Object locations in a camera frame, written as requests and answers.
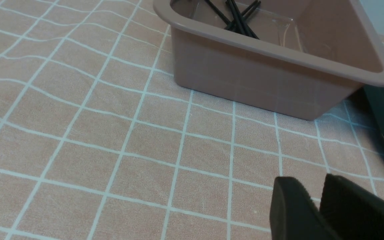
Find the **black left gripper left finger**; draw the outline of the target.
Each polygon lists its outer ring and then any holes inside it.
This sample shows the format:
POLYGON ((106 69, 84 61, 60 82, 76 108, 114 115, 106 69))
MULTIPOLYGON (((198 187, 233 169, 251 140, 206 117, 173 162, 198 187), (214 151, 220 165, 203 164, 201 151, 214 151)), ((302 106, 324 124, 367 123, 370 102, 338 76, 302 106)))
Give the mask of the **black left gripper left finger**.
POLYGON ((275 178, 269 221, 273 240, 340 239, 294 177, 275 178))

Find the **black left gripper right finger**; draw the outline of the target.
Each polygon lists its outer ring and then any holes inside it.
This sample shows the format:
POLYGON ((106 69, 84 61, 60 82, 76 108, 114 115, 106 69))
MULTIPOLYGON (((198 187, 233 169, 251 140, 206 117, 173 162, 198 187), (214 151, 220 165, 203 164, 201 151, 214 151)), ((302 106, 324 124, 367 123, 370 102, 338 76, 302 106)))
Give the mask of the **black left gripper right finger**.
POLYGON ((343 176, 325 176, 319 211, 343 240, 384 240, 384 200, 343 176))

